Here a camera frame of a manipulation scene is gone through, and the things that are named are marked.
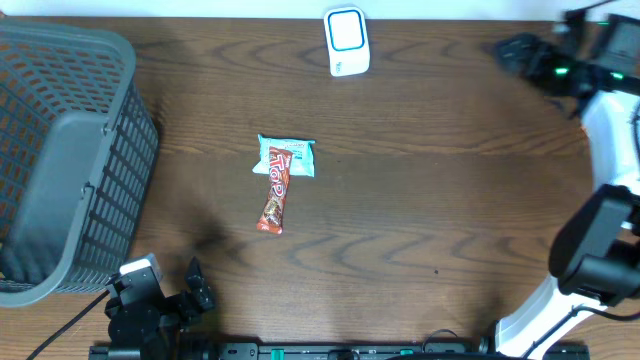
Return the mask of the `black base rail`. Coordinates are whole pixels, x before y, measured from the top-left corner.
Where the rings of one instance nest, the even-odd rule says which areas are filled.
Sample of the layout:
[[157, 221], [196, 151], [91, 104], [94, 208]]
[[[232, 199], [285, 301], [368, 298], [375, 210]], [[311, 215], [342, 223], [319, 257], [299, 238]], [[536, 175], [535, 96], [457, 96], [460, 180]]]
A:
[[[386, 359], [522, 359], [472, 351], [464, 342], [431, 342], [396, 345], [258, 345], [255, 343], [219, 343], [195, 341], [181, 346], [174, 355], [159, 350], [134, 350], [115, 346], [92, 346], [90, 360], [111, 359], [207, 359], [207, 360], [386, 360]], [[589, 360], [584, 345], [552, 346], [544, 360]]]

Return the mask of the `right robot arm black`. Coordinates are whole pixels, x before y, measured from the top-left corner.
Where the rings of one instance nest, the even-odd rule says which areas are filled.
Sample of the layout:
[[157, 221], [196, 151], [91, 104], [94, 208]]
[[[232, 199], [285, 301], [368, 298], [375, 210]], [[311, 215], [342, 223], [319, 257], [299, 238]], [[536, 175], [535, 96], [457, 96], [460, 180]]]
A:
[[586, 359], [585, 347], [559, 340], [592, 315], [639, 318], [610, 311], [639, 296], [639, 246], [618, 238], [623, 229], [639, 233], [639, 22], [608, 15], [582, 59], [588, 12], [564, 12], [558, 43], [520, 33], [494, 47], [504, 70], [551, 97], [575, 99], [572, 114], [589, 140], [594, 192], [553, 241], [541, 285], [480, 342], [488, 356]]

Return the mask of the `white barcode scanner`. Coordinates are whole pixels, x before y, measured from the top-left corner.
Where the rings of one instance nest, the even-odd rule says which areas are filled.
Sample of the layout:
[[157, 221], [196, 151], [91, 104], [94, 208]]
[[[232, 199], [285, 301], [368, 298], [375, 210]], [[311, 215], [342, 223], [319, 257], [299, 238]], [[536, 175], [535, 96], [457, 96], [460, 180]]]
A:
[[366, 18], [358, 7], [328, 10], [323, 18], [329, 71], [333, 77], [345, 77], [369, 70], [371, 53]]

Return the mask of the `red-brown chocolate bar wrapper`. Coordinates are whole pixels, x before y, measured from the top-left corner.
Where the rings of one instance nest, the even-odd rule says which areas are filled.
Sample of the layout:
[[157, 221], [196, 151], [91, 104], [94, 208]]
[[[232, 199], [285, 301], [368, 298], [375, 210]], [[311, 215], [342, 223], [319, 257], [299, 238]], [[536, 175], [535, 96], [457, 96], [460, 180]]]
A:
[[270, 187], [256, 228], [280, 235], [283, 230], [283, 214], [290, 183], [290, 166], [293, 153], [275, 147], [269, 148]]

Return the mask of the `light teal wet wipes pack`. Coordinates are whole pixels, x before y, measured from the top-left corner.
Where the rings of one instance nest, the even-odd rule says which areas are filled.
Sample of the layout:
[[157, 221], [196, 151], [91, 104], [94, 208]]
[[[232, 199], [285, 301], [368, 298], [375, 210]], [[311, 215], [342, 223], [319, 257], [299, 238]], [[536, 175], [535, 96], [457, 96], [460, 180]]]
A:
[[315, 143], [314, 140], [270, 138], [259, 134], [258, 141], [260, 144], [260, 159], [253, 167], [253, 173], [269, 173], [269, 150], [271, 147], [274, 147], [290, 151], [293, 154], [290, 167], [290, 174], [292, 176], [306, 176], [311, 178], [315, 176], [315, 162], [312, 149], [312, 145]]

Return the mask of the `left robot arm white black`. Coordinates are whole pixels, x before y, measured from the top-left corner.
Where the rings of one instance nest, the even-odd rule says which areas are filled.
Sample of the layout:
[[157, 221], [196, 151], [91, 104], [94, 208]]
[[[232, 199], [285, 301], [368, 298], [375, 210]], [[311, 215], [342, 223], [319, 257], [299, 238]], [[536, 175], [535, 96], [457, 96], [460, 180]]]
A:
[[155, 255], [148, 254], [124, 263], [108, 282], [110, 359], [174, 359], [179, 333], [214, 309], [214, 296], [197, 258], [187, 267], [185, 290], [167, 296], [161, 278]]

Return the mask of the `grey plastic mesh basket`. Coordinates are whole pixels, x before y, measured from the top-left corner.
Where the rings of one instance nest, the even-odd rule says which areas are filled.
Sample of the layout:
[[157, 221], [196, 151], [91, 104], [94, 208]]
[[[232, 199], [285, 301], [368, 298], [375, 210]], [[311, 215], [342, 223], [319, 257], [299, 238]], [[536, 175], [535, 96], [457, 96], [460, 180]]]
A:
[[1, 304], [100, 291], [129, 256], [159, 152], [136, 55], [108, 31], [1, 23]]

